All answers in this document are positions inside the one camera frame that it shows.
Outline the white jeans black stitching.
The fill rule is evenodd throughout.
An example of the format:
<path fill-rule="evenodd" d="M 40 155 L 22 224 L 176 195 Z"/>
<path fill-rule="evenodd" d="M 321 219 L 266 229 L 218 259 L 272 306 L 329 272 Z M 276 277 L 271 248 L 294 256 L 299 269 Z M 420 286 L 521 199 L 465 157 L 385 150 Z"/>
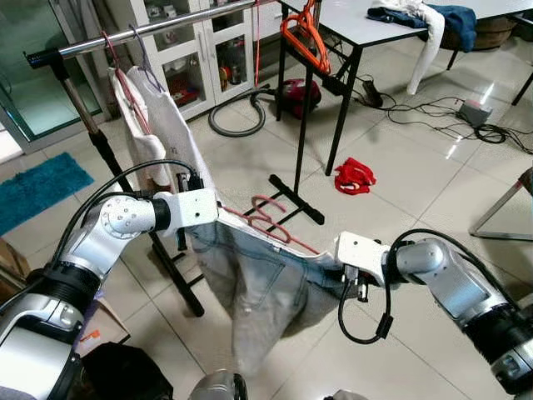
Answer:
<path fill-rule="evenodd" d="M 317 325 L 339 304 L 343 267 L 329 252 L 293 250 L 226 211 L 191 226 L 187 237 L 232 320 L 238 373 L 256 373 L 279 340 Z"/>

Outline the purple hanger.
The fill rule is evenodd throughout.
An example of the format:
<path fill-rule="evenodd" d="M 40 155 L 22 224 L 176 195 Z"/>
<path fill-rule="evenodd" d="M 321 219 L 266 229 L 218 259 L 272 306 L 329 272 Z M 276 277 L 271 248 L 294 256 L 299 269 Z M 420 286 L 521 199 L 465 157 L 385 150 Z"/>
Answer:
<path fill-rule="evenodd" d="M 140 46 L 140 49 L 142 51 L 142 65 L 140 67 L 141 72 L 144 73 L 147 82 L 150 84 L 150 87 L 155 88 L 155 90 L 160 94 L 163 94 L 164 92 L 166 93 L 167 90 L 165 90 L 164 85 L 159 83 L 159 80 L 157 80 L 157 76 L 150 68 L 150 58 L 148 57 L 148 50 L 143 37 L 141 37 L 140 33 L 138 33 L 137 27 L 134 26 L 134 24 L 129 24 L 128 27 L 131 31 L 133 31 L 138 46 Z"/>

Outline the black power adapter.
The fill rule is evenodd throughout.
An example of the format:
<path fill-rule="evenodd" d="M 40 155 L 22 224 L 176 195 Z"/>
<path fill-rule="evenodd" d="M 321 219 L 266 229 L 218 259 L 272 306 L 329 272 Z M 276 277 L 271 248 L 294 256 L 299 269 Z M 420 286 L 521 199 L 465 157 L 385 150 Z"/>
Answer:
<path fill-rule="evenodd" d="M 376 85 L 372 79 L 361 80 L 361 86 L 363 88 L 363 94 L 361 97 L 361 102 L 366 104 L 366 106 L 381 109 L 384 104 L 383 95 L 378 92 Z"/>

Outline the grey power box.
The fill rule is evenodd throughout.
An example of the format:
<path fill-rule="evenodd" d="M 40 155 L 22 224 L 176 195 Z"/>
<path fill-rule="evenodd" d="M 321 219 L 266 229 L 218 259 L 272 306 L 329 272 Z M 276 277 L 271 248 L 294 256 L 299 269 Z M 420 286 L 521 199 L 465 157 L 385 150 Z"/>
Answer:
<path fill-rule="evenodd" d="M 460 109 L 457 111 L 457 117 L 469 123 L 472 128 L 480 128 L 488 122 L 491 117 L 492 107 L 476 102 L 476 100 L 464 100 L 461 102 Z"/>

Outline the black plastic bag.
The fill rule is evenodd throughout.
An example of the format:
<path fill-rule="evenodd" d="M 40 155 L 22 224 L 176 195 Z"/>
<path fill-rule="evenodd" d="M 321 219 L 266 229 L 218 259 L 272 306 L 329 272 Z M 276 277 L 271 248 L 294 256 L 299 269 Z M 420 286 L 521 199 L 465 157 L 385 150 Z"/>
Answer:
<path fill-rule="evenodd" d="M 174 385 L 139 347 L 106 342 L 82 363 L 96 400 L 174 400 Z"/>

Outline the red cloth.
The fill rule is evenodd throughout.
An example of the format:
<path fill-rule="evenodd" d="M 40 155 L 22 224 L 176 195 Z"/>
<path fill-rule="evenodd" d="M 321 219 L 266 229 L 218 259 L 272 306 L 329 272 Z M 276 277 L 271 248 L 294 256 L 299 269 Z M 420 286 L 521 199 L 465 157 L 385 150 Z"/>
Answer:
<path fill-rule="evenodd" d="M 338 192 L 346 195 L 368 193 L 377 183 L 376 175 L 368 165 L 353 157 L 348 157 L 335 171 L 334 187 Z"/>

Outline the brown cardboard box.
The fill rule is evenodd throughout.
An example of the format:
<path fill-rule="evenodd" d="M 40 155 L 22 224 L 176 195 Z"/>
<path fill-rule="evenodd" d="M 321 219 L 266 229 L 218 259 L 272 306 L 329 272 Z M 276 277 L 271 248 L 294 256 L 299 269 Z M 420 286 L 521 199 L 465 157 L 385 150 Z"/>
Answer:
<path fill-rule="evenodd" d="M 26 257 L 0 237 L 0 303 L 14 297 L 27 286 L 27 275 L 31 271 Z"/>

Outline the brown round basket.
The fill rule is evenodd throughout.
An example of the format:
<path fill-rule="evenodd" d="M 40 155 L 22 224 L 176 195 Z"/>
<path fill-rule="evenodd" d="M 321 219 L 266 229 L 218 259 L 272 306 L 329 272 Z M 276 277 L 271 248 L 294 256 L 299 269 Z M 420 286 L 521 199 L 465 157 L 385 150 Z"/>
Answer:
<path fill-rule="evenodd" d="M 517 24 L 509 17 L 492 17 L 477 20 L 475 25 L 476 37 L 471 51 L 498 48 L 511 36 L 511 31 L 514 30 L 514 27 L 517 27 Z M 461 50 L 461 41 L 456 31 L 446 29 L 441 41 L 441 48 Z"/>

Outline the red vacuum cleaner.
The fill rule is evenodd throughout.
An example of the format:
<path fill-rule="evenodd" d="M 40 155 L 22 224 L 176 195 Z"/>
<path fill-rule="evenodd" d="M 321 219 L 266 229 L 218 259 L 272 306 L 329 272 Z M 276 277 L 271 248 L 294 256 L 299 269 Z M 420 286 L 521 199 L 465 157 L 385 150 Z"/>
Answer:
<path fill-rule="evenodd" d="M 279 85 L 276 99 L 278 111 L 291 114 L 301 121 L 306 114 L 313 112 L 322 102 L 322 92 L 315 81 L 308 82 L 303 77 L 286 79 Z"/>

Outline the white long sleeve garment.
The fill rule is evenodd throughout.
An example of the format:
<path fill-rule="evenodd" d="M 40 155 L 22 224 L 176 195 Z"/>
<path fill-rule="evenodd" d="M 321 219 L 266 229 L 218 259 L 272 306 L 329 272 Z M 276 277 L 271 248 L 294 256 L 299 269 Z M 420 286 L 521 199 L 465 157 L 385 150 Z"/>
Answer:
<path fill-rule="evenodd" d="M 446 27 L 445 17 L 424 0 L 371 0 L 366 18 L 376 22 L 400 24 L 411 29 L 427 29 L 429 38 L 416 60 L 406 89 L 407 94 L 416 94 L 422 78 L 441 49 L 441 39 Z"/>

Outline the orange hanger bunch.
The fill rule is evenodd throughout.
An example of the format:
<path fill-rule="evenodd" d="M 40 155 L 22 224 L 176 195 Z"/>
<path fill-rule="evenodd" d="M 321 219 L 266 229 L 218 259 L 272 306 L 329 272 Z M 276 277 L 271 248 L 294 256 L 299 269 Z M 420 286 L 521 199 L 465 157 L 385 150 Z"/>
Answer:
<path fill-rule="evenodd" d="M 324 75 L 331 75 L 322 34 L 317 30 L 317 17 L 321 15 L 322 0 L 307 0 L 300 12 L 293 12 L 281 20 L 281 36 L 300 56 L 310 62 L 313 68 Z"/>

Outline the teal floor mat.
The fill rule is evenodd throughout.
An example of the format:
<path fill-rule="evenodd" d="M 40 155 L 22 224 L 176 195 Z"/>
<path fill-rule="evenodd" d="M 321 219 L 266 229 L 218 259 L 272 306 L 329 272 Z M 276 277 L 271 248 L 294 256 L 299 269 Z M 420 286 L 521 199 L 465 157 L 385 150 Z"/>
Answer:
<path fill-rule="evenodd" d="M 0 182 L 0 236 L 92 183 L 67 152 Z"/>

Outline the beige dustpan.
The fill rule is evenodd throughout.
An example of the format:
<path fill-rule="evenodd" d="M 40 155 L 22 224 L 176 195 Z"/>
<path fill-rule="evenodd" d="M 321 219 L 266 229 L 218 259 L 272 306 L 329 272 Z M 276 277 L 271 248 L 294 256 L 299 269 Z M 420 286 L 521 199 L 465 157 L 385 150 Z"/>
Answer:
<path fill-rule="evenodd" d="M 129 339 L 129 335 L 129 328 L 110 304 L 104 298 L 96 298 L 75 343 L 75 352 L 84 357 L 100 344 L 121 343 L 122 340 Z"/>

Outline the white table black legs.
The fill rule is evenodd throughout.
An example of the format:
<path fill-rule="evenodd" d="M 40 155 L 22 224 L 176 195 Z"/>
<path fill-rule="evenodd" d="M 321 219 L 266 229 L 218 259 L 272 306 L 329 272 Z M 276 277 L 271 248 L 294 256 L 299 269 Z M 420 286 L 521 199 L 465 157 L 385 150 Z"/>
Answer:
<path fill-rule="evenodd" d="M 427 4 L 463 5 L 472 8 L 477 18 L 510 17 L 533 10 L 533 0 L 424 0 Z M 366 48 L 400 41 L 402 38 L 415 37 L 421 32 L 419 29 L 402 27 L 400 24 L 373 22 L 366 18 L 366 10 L 371 0 L 322 0 L 324 15 L 317 19 L 317 26 L 321 32 L 332 33 L 351 45 L 348 54 L 340 53 L 346 70 L 346 81 L 337 94 L 341 99 L 341 106 L 336 129 L 332 134 L 330 157 L 323 168 L 325 175 L 334 172 L 336 150 L 339 148 L 340 138 L 344 130 L 346 115 L 351 103 L 351 92 L 354 90 L 355 80 L 361 65 L 363 50 Z"/>

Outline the black metal clothes rack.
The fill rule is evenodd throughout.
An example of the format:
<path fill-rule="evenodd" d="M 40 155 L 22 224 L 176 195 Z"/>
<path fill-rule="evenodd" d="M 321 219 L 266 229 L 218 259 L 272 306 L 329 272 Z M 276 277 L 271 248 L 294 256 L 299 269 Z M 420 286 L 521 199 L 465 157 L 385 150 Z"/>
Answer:
<path fill-rule="evenodd" d="M 57 82 L 63 85 L 66 95 L 70 99 L 70 103 L 76 108 L 77 114 L 79 114 L 80 121 L 87 127 L 87 133 L 90 137 L 90 142 L 94 145 L 97 153 L 104 163 L 106 163 L 113 178 L 110 183 L 104 183 L 102 189 L 109 189 L 112 184 L 119 184 L 122 189 L 131 189 L 131 183 L 126 179 L 125 175 L 122 175 L 122 165 L 119 164 L 117 157 L 114 155 L 114 150 L 111 148 L 109 140 L 106 138 L 103 130 L 99 128 L 98 122 L 92 118 L 91 112 L 84 106 L 84 101 L 81 99 L 75 84 L 70 80 L 69 73 L 65 66 L 66 58 L 76 58 L 83 54 L 91 53 L 102 48 L 109 48 L 114 43 L 126 43 L 130 41 L 140 41 L 144 37 L 153 37 L 156 34 L 163 34 L 165 32 L 171 32 L 178 29 L 182 29 L 186 26 L 193 26 L 201 22 L 208 22 L 217 17 L 223 17 L 229 14 L 244 13 L 245 10 L 252 10 L 255 8 L 258 10 L 262 4 L 269 3 L 283 3 L 282 0 L 237 0 L 236 2 L 229 2 L 223 5 L 217 5 L 217 7 L 203 8 L 203 10 L 188 12 L 186 15 L 179 15 L 176 17 L 162 20 L 162 22 L 155 22 L 149 24 L 143 24 L 143 26 L 133 26 L 123 32 L 117 32 L 114 34 L 102 31 L 100 37 L 93 39 L 87 39 L 87 41 L 72 43 L 64 48 L 49 48 L 42 51 L 38 51 L 34 54 L 26 56 L 27 64 L 33 69 L 38 68 L 51 68 L 52 73 L 56 76 Z M 296 10 L 290 7 L 289 4 L 283 4 L 281 7 L 282 16 L 288 17 L 290 12 Z M 289 51 L 290 46 L 288 43 L 281 43 L 281 50 L 279 50 L 279 73 L 278 73 L 278 85 L 283 80 L 283 65 L 285 65 L 286 57 L 296 54 L 293 51 Z M 304 148 L 306 145 L 306 125 L 307 114 L 310 112 L 310 99 L 305 97 L 303 103 L 304 121 L 301 123 L 300 137 L 298 138 L 298 145 L 296 150 L 296 175 L 294 175 L 293 186 L 286 186 L 285 183 L 277 176 L 271 175 L 270 182 L 277 189 L 274 197 L 287 197 L 290 198 L 298 207 L 296 211 L 288 214 L 281 221 L 286 222 L 289 218 L 297 216 L 298 213 L 305 213 L 306 216 L 311 218 L 313 222 L 322 225 L 325 220 L 320 211 L 309 205 L 303 198 L 298 195 L 298 184 L 303 179 L 303 159 Z M 203 309 L 202 302 L 197 295 L 192 291 L 194 283 L 202 281 L 203 276 L 192 279 L 190 283 L 179 272 L 175 262 L 182 260 L 186 254 L 180 252 L 175 257 L 171 257 L 165 250 L 162 240 L 155 233 L 149 233 L 150 240 L 152 240 L 152 250 L 155 252 L 157 259 L 162 263 L 162 269 L 170 274 L 172 285 L 178 290 L 180 296 L 182 296 L 184 303 L 189 308 L 189 312 L 193 317 L 199 318 L 203 316 L 205 309 Z"/>

